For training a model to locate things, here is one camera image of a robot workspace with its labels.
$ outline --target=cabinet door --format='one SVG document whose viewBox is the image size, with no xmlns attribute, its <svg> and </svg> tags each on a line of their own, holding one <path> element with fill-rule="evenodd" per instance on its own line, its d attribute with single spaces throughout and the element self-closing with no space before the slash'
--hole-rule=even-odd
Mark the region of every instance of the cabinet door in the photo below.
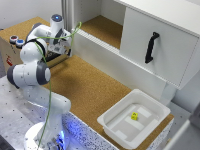
<svg viewBox="0 0 200 150">
<path fill-rule="evenodd" d="M 145 56 L 153 32 L 160 36 L 154 40 L 153 60 L 146 64 Z M 197 41 L 198 38 L 191 34 L 127 8 L 120 54 L 178 86 Z"/>
</svg>

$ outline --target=cabinet compartment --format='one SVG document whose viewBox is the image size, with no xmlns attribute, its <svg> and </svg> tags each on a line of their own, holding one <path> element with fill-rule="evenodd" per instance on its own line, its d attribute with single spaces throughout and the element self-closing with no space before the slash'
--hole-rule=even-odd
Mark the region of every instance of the cabinet compartment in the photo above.
<svg viewBox="0 0 200 150">
<path fill-rule="evenodd" d="M 82 30 L 120 48 L 126 7 L 113 0 L 72 0 L 70 28 L 81 21 Z"/>
<path fill-rule="evenodd" d="M 145 56 L 153 32 L 160 37 L 154 41 L 153 61 L 146 64 Z M 127 8 L 120 54 L 179 86 L 197 41 L 198 38 L 191 34 Z"/>
</svg>

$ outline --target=green cable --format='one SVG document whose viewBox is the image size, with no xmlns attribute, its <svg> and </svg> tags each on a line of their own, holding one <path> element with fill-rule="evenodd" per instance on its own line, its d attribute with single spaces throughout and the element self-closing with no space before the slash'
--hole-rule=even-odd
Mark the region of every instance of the green cable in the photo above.
<svg viewBox="0 0 200 150">
<path fill-rule="evenodd" d="M 76 26 L 75 31 L 74 31 L 72 34 L 70 34 L 69 36 L 66 36 L 66 37 L 59 37 L 59 38 L 38 37 L 37 39 L 41 39 L 41 38 L 48 38 L 48 39 L 64 39 L 64 38 L 67 38 L 67 37 L 72 37 L 72 41 L 71 41 L 71 47 L 72 47 L 73 41 L 74 41 L 74 35 L 78 32 L 78 30 L 81 28 L 81 26 L 82 26 L 82 22 L 79 22 L 79 25 Z M 44 57 L 44 55 L 43 55 L 43 52 L 42 52 L 41 48 L 39 47 L 39 45 L 38 45 L 36 42 L 35 42 L 35 45 L 36 45 L 37 48 L 39 49 L 39 51 L 40 51 L 40 53 L 41 53 L 41 55 L 42 55 L 42 57 L 43 57 L 43 59 L 44 59 L 45 64 L 47 64 L 46 59 L 45 59 L 45 57 Z M 52 92 L 52 91 L 51 91 L 51 80 L 49 80 L 49 90 L 50 90 L 50 93 L 49 93 L 49 110 L 48 110 L 47 118 L 46 118 L 46 121 L 45 121 L 45 124 L 44 124 L 44 129 L 43 129 L 43 131 L 42 131 L 42 135 L 41 135 L 41 138 L 40 138 L 40 141 L 39 141 L 37 150 L 40 148 L 40 144 L 41 144 L 41 141 L 42 141 L 42 138 L 43 138 L 43 135 L 44 135 L 44 131 L 45 131 L 45 129 L 46 129 L 47 121 L 48 121 L 48 119 L 49 119 L 49 114 L 50 114 L 50 109 L 51 109 L 51 92 Z"/>
</svg>

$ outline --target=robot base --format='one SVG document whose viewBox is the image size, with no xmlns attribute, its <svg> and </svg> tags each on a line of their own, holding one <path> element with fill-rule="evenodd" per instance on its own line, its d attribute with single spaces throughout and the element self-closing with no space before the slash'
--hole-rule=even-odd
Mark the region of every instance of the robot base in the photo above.
<svg viewBox="0 0 200 150">
<path fill-rule="evenodd" d="M 43 127 L 43 125 L 44 125 L 44 122 L 35 124 L 26 132 L 26 135 L 24 138 L 24 150 L 58 150 L 57 146 L 55 146 L 55 144 L 52 144 L 52 142 L 47 144 L 49 146 L 41 145 L 40 148 L 38 149 L 39 142 L 35 140 L 35 137 L 37 136 L 38 132 Z M 66 133 L 63 136 L 65 136 L 65 137 L 63 137 L 64 138 L 63 141 L 64 141 L 64 145 L 65 145 L 64 150 L 66 150 L 69 145 L 70 139 Z"/>
</svg>

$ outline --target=black handle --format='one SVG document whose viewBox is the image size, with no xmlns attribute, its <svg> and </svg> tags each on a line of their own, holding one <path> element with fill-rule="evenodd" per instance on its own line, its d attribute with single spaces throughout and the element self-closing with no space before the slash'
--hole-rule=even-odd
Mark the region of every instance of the black handle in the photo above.
<svg viewBox="0 0 200 150">
<path fill-rule="evenodd" d="M 160 35 L 156 32 L 153 32 L 153 36 L 151 37 L 150 41 L 149 41 L 149 45 L 148 45 L 148 49 L 147 49 L 147 54 L 145 57 L 145 63 L 148 64 L 149 62 L 151 62 L 153 60 L 153 57 L 151 57 L 151 53 L 153 50 L 153 46 L 154 46 L 154 40 L 157 39 Z"/>
</svg>

